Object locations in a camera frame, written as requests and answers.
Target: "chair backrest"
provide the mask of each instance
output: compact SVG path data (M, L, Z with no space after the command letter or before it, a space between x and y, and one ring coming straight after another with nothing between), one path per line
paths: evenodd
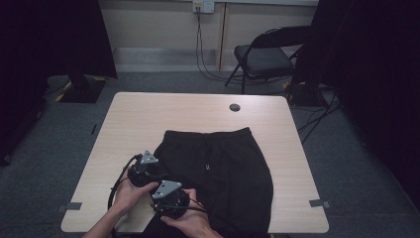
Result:
M275 28L257 36L251 48L281 48L304 44L310 36L310 26Z

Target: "person's right hand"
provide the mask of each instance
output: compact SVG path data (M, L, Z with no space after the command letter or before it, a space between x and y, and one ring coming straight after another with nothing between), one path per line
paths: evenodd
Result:
M185 193L189 195L189 197L193 200L196 200L196 191L195 189L185 189ZM195 203L194 201L189 201L190 207L197 207L203 208L199 204ZM185 214L183 214L178 219L174 220L170 217L163 216L160 218L161 221L166 223L169 226L173 226L180 231L182 231L186 236L191 238L199 238L199 237L222 237L211 229L209 224L209 218L207 213L196 211L196 210L186 210Z

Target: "gray carpet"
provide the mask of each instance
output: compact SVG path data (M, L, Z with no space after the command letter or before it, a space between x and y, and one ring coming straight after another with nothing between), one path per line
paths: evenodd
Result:
M49 79L51 89L65 81L65 76ZM246 91L279 91L281 84L248 85ZM71 200L112 98L119 91L238 94L240 85L225 87L199 72L125 72L107 82L96 104L57 103L58 92L48 95L43 116L13 152L12 165L0 168L0 237L80 236L60 230L63 213L55 210ZM326 91L325 96L331 99L331 92ZM313 115L316 109L291 108L296 127L323 113ZM310 128L301 133L301 139ZM303 147L320 196L332 204L326 210L330 230L290 237L420 237L419 214L388 169L364 148L361 138L357 125L345 110L338 109L305 141Z

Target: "beige wall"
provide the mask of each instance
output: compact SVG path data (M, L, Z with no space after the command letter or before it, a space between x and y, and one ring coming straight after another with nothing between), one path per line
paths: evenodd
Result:
M215 50L216 59L232 64L233 48L250 43L258 34L276 27L309 25L316 10L314 0L288 1L311 6L216 2L214 14L201 15L203 48ZM100 5L113 48L195 50L198 24L191 1L103 0Z

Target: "person's left hand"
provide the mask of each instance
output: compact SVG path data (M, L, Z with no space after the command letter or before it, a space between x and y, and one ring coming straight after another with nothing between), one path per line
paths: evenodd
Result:
M130 168L126 170L121 178L122 182L118 186L115 201L112 205L121 212L121 215L126 214L134 205L136 205L142 195L158 187L156 181L150 182L142 187L134 186L128 178L125 179L129 169Z

